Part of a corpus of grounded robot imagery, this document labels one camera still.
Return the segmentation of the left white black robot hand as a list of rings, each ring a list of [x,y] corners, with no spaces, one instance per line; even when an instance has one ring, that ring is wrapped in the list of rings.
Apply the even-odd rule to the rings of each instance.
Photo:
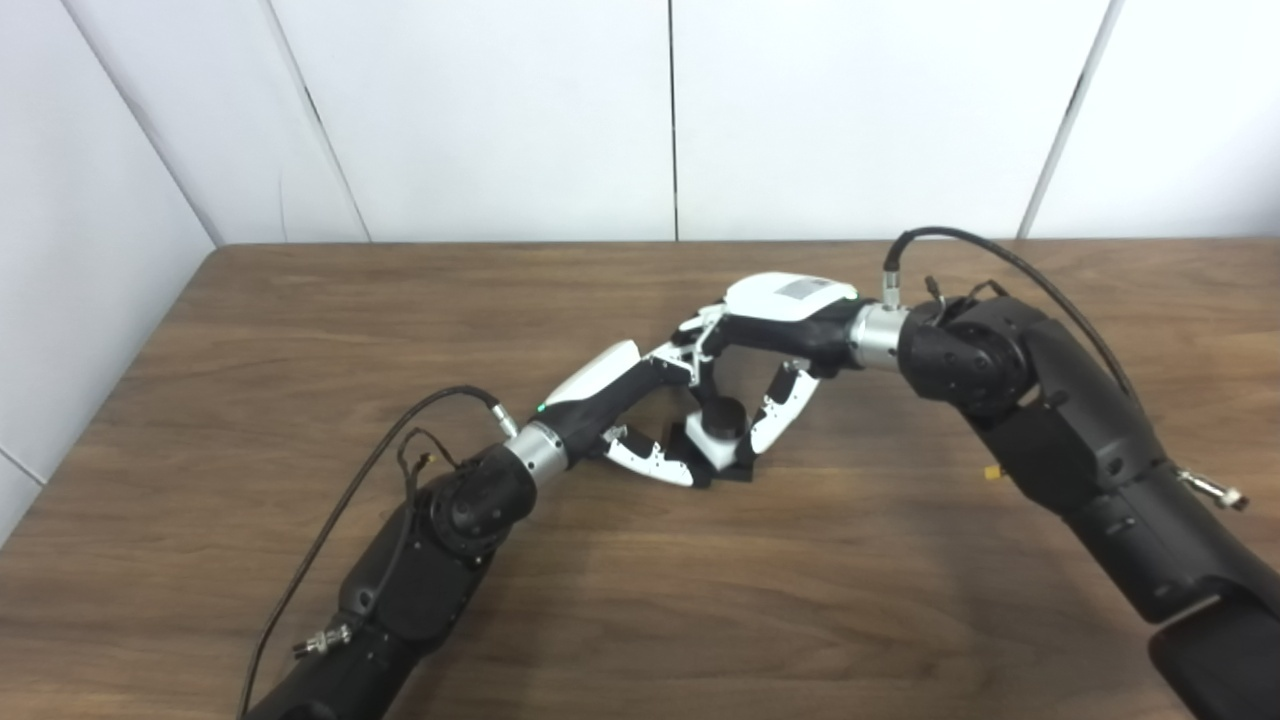
[[[664,386],[694,387],[695,366],[680,348],[664,343],[643,355],[632,340],[612,345],[562,382],[538,406],[531,423],[549,436],[567,470],[604,457],[623,469],[667,484],[705,488],[713,470],[692,455],[677,455],[620,421],[635,405]]]

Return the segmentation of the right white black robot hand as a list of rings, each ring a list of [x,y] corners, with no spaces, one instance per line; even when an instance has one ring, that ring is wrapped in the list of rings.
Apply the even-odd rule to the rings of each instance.
[[[735,282],[719,302],[681,323],[669,342],[698,370],[690,389],[699,410],[685,423],[692,446],[717,471],[753,464],[799,418],[823,379],[859,366],[852,328],[869,306],[849,283],[767,272]],[[730,347],[786,357],[751,416],[716,386],[716,363]]]

